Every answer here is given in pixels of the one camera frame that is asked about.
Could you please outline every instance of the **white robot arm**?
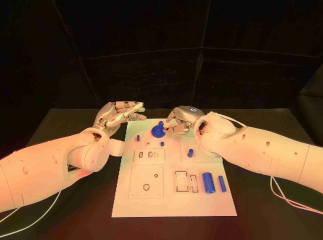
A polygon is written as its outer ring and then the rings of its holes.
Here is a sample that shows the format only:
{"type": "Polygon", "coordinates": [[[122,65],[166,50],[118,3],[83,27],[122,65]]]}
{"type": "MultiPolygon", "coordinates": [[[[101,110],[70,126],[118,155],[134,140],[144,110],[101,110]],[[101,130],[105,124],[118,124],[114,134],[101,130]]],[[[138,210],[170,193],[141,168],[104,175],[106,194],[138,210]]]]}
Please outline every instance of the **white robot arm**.
{"type": "Polygon", "coordinates": [[[183,135],[193,128],[196,143],[209,156],[222,156],[246,170],[288,179],[323,193],[323,147],[243,124],[236,128],[229,117],[215,112],[204,115],[190,106],[176,107],[166,122],[173,118],[179,125],[164,132],[183,135]]]}
{"type": "Polygon", "coordinates": [[[144,120],[141,102],[109,102],[79,134],[23,148],[0,160],[0,212],[33,204],[98,172],[124,142],[109,139],[119,124],[144,120]]]}

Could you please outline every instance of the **black backdrop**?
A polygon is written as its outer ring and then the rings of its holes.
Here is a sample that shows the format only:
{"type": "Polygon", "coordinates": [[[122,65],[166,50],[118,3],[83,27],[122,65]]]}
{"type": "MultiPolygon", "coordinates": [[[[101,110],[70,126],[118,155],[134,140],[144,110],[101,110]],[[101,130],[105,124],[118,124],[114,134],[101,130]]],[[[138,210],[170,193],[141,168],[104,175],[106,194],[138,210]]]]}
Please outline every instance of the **black backdrop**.
{"type": "Polygon", "coordinates": [[[288,107],[323,62],[323,0],[1,0],[0,158],[50,108],[288,107]]]}

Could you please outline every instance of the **robotic hand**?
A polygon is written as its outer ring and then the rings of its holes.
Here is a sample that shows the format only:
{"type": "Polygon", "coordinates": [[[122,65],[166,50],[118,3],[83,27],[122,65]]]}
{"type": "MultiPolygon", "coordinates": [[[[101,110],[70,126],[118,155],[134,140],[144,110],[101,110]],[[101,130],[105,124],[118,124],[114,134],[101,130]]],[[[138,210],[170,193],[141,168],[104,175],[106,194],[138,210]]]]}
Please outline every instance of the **robotic hand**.
{"type": "Polygon", "coordinates": [[[222,156],[246,170],[288,179],[323,193],[321,147],[245,126],[215,112],[204,115],[191,106],[176,107],[166,122],[173,118],[179,125],[164,128],[164,132],[184,135],[193,128],[196,143],[209,156],[222,156]]]}
{"type": "Polygon", "coordinates": [[[109,102],[92,127],[13,152],[0,160],[0,212],[33,204],[98,172],[108,156],[119,156],[124,142],[109,139],[121,123],[144,120],[142,103],[109,102]]]}

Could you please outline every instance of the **dark table surface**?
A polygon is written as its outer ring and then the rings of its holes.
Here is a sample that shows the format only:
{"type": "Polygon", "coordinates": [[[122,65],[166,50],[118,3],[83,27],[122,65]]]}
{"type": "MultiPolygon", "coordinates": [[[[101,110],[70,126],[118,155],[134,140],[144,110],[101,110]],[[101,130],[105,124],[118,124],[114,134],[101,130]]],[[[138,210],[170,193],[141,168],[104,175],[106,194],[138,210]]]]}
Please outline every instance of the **dark table surface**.
{"type": "MultiPolygon", "coordinates": [[[[288,109],[212,111],[251,127],[313,143],[288,109]]],[[[96,112],[96,109],[52,109],[27,145],[79,133],[92,125],[96,112]]],[[[166,118],[168,112],[167,109],[147,109],[145,115],[148,118],[166,118]]],[[[112,138],[124,140],[125,129],[127,124],[122,124],[112,138]]],[[[102,170],[60,192],[55,206],[37,224],[3,239],[323,240],[323,215],[290,206],[271,193],[269,177],[226,161],[223,167],[236,216],[111,218],[119,164],[121,158],[109,156],[102,170]]],[[[278,183],[288,199],[323,211],[323,195],[318,192],[284,179],[278,179],[278,183]]],[[[33,223],[55,197],[24,206],[0,224],[0,235],[33,223]]],[[[8,212],[0,213],[0,219],[8,212]]]]}

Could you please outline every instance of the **white board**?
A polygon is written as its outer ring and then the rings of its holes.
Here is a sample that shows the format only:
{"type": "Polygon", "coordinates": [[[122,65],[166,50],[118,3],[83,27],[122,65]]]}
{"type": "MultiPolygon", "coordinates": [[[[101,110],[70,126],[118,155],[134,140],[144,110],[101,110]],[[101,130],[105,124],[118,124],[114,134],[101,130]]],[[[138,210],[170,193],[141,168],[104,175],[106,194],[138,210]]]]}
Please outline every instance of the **white board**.
{"type": "Polygon", "coordinates": [[[222,158],[202,152],[193,131],[184,136],[167,133],[161,138],[153,137],[151,128],[160,121],[167,124],[164,119],[127,123],[111,216],[236,216],[222,158]],[[203,173],[212,173],[215,193],[204,192],[203,173]]]}

